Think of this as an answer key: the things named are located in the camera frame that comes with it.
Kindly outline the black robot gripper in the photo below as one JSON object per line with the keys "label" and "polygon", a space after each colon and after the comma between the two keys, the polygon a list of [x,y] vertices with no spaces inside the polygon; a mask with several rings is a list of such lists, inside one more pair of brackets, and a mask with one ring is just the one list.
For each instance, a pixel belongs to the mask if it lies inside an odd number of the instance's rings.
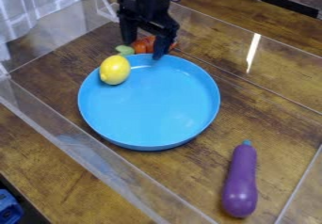
{"label": "black robot gripper", "polygon": [[172,1],[118,0],[123,42],[130,45],[137,40],[140,27],[156,34],[154,60],[160,60],[169,53],[180,30],[180,24],[169,14]]}

